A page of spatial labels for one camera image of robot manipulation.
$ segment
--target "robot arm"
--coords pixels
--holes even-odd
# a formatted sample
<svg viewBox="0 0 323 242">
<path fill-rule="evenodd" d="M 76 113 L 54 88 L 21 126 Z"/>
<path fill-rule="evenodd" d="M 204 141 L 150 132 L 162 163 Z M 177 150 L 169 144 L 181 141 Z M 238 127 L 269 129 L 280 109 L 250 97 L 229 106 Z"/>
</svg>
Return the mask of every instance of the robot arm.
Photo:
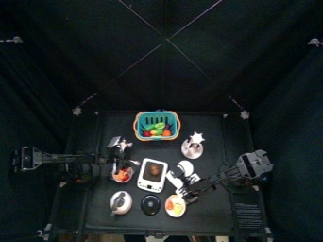
<svg viewBox="0 0 323 242">
<path fill-rule="evenodd" d="M 214 187 L 224 181 L 252 181 L 260 178 L 264 173 L 269 172 L 272 166 L 273 164 L 269 162 L 265 152 L 258 149 L 253 153 L 242 154 L 230 168 L 204 179 L 193 181 L 192 175 L 185 176 L 182 175 L 184 173 L 180 174 L 177 171 L 170 171 L 166 177 L 176 187 L 176 194 L 181 196 L 188 203 L 192 203 L 197 200 L 197 196 L 205 192 L 209 187 Z"/>
</svg>

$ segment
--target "black tabletop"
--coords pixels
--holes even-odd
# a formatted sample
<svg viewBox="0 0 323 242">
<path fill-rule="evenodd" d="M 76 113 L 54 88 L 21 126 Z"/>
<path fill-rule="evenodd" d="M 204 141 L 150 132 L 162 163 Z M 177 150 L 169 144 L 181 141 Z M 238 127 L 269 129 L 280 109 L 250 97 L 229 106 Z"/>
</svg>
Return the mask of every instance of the black tabletop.
<svg viewBox="0 0 323 242">
<path fill-rule="evenodd" d="M 252 149 L 246 123 L 237 115 L 222 116 L 212 113 L 178 113 L 181 129 L 170 141 L 138 141 L 134 137 L 132 123 L 136 112 L 105 112 L 98 116 L 88 115 L 76 120 L 66 152 L 96 151 L 105 153 L 105 146 L 114 136 L 125 137 L 132 143 L 132 160 L 142 162 L 145 158 L 168 163 L 174 168 L 182 160 L 194 166 L 201 178 L 218 173 L 222 165 L 230 165 L 238 156 Z M 181 154 L 181 143 L 193 135 L 202 133 L 202 154 L 197 159 L 188 159 Z M 232 206 L 229 192 L 217 185 L 200 196 L 198 201 L 186 206 L 185 214 L 170 217 L 164 209 L 174 187 L 165 180 L 161 193 L 150 193 L 136 186 L 138 169 L 126 183 L 109 179 L 110 164 L 102 167 L 101 178 L 89 190 L 85 204 L 84 229 L 96 233 L 141 233 L 164 234 L 230 234 L 233 232 Z M 132 208 L 125 215 L 112 216 L 109 199 L 114 192 L 126 191 L 132 196 Z M 140 207 L 145 195 L 154 194 L 161 202 L 156 215 L 146 216 Z"/>
</svg>

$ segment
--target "black and white object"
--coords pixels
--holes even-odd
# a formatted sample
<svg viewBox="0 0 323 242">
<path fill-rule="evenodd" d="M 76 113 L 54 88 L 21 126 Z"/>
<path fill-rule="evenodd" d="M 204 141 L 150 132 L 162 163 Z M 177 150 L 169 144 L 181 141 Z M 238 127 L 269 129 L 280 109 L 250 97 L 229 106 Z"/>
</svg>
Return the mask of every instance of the black and white object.
<svg viewBox="0 0 323 242">
<path fill-rule="evenodd" d="M 168 164 L 145 158 L 137 177 L 137 187 L 152 193 L 160 193 L 164 188 Z"/>
</svg>

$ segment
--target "black table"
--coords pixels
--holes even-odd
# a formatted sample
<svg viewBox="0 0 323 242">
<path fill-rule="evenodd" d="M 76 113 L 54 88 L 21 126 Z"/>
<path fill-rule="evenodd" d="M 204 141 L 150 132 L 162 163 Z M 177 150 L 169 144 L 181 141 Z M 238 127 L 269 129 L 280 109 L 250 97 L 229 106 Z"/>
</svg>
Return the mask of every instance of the black table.
<svg viewBox="0 0 323 242">
<path fill-rule="evenodd" d="M 144 158 L 166 162 L 169 169 L 188 160 L 201 178 L 218 173 L 229 167 L 241 154 L 252 152 L 248 121 L 237 114 L 178 112 L 181 130 L 172 141 L 141 142 L 136 139 L 132 123 L 137 112 L 101 112 L 76 117 L 70 130 L 66 153 L 105 153 L 105 146 L 114 136 L 125 137 L 132 143 L 132 160 Z M 194 133 L 202 133 L 202 154 L 186 159 L 180 151 L 182 141 Z M 58 188 L 53 223 L 58 233 L 117 233 L 164 235 L 234 236 L 242 241 L 245 236 L 256 236 L 265 241 L 265 209 L 261 191 L 249 190 L 246 194 L 233 194 L 224 185 L 209 189 L 197 203 L 188 205 L 180 218 L 170 217 L 164 209 L 166 197 L 174 187 L 165 180 L 164 190 L 154 194 L 161 201 L 161 209 L 154 216 L 146 216 L 140 209 L 141 198 L 150 194 L 137 188 L 138 169 L 128 183 L 117 183 L 108 178 L 110 164 L 101 170 L 98 182 L 93 185 L 66 185 Z M 122 216 L 110 216 L 109 199 L 114 192 L 128 191 L 133 204 Z M 252 208 L 252 226 L 244 226 L 244 208 Z"/>
</svg>

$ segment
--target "orange object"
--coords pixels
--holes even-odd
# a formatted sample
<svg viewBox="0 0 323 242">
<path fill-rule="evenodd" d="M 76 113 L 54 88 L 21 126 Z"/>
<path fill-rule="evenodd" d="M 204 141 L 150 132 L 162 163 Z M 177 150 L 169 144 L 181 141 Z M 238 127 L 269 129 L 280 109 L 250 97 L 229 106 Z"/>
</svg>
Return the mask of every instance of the orange object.
<svg viewBox="0 0 323 242">
<path fill-rule="evenodd" d="M 162 131 L 162 136 L 172 136 L 170 131 L 169 131 L 169 130 L 164 130 L 164 131 Z"/>
<path fill-rule="evenodd" d="M 166 202 L 166 210 L 172 210 L 173 209 L 173 203 L 172 203 L 172 201 L 169 200 L 168 202 Z"/>
</svg>

